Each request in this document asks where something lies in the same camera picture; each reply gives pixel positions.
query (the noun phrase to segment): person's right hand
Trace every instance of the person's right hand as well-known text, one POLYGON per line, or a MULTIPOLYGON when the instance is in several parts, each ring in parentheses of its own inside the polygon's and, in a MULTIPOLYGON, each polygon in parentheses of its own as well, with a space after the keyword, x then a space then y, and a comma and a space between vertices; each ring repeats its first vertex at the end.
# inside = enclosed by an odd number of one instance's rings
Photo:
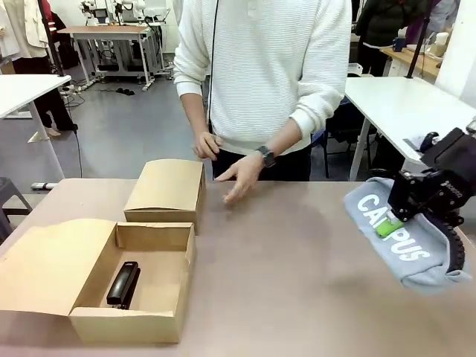
POLYGON ((209 132, 202 132, 195 137, 195 147, 193 152, 199 158, 211 158, 216 160, 216 155, 220 151, 220 146, 223 145, 223 140, 216 135, 209 132))

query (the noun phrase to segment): black pole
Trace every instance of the black pole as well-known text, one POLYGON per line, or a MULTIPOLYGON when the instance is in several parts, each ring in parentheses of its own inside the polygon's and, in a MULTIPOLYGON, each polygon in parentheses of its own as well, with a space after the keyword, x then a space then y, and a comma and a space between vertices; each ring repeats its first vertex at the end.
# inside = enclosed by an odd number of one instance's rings
POLYGON ((433 0, 427 0, 425 18, 423 19, 422 32, 418 38, 418 44, 416 45, 414 58, 411 60, 410 69, 408 70, 407 78, 411 79, 414 75, 415 66, 417 65, 417 60, 419 52, 422 49, 423 41, 425 40, 426 30, 428 29, 428 24, 430 23, 431 9, 433 8, 433 0))
POLYGON ((61 62, 59 61, 60 58, 58 57, 57 48, 55 47, 53 42, 53 37, 51 35, 50 26, 48 25, 48 19, 46 19, 45 9, 43 8, 42 0, 38 0, 38 6, 39 6, 39 12, 42 14, 43 26, 45 26, 46 36, 48 38, 48 46, 51 51, 51 56, 53 57, 54 66, 57 68, 58 75, 62 77, 65 74, 62 71, 61 62))

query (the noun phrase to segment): box lid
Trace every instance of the box lid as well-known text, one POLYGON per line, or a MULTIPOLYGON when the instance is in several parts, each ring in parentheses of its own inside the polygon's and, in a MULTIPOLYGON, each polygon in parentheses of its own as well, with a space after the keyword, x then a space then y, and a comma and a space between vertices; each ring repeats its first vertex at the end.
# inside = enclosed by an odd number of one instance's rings
POLYGON ((0 310, 69 315, 115 222, 31 228, 0 257, 0 310))
POLYGON ((124 210, 195 210, 202 171, 198 161, 149 161, 124 210))

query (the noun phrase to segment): green object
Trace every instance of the green object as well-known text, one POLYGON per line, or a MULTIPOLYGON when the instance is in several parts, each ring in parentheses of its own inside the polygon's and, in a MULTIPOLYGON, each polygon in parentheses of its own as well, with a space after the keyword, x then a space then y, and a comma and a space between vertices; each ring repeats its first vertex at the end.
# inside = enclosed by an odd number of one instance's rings
POLYGON ((399 219, 397 219, 394 223, 392 223, 389 219, 386 219, 376 228, 376 231, 381 238, 387 238, 390 234, 401 227, 403 227, 403 222, 399 219))

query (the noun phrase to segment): person's hand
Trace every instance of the person's hand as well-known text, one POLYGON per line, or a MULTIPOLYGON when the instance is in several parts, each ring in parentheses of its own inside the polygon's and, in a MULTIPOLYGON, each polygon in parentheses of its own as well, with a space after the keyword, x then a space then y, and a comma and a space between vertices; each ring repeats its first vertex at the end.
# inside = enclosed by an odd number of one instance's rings
POLYGON ((223 145, 223 140, 216 135, 209 132, 202 132, 195 138, 195 147, 193 152, 199 158, 211 158, 216 160, 216 154, 220 151, 220 146, 223 145))
POLYGON ((238 160, 222 175, 218 176, 216 178, 218 182, 227 181, 234 176, 237 178, 234 187, 224 197, 224 202, 232 203, 241 199, 256 184, 263 168, 263 156, 260 152, 256 151, 238 160))

